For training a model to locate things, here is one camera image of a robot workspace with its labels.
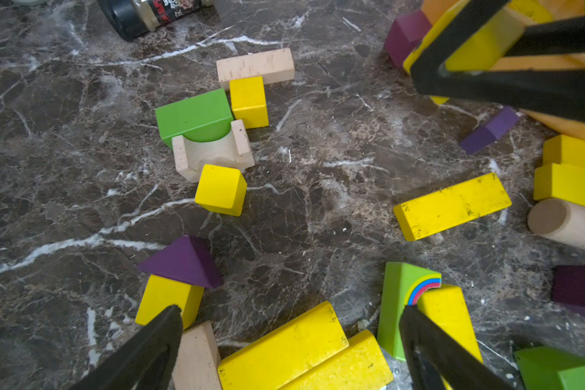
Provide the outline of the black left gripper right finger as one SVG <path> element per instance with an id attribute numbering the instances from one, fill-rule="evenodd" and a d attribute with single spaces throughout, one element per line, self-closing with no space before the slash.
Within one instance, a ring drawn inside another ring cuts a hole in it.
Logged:
<path id="1" fill-rule="evenodd" d="M 404 309 L 399 328 L 414 389 L 510 388 L 417 306 Z"/>

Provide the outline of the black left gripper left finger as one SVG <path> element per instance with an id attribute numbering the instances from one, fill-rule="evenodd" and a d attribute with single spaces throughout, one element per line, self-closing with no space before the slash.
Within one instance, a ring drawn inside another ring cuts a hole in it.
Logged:
<path id="1" fill-rule="evenodd" d="M 180 307 L 170 305 L 72 388 L 168 388 L 182 331 Z"/>

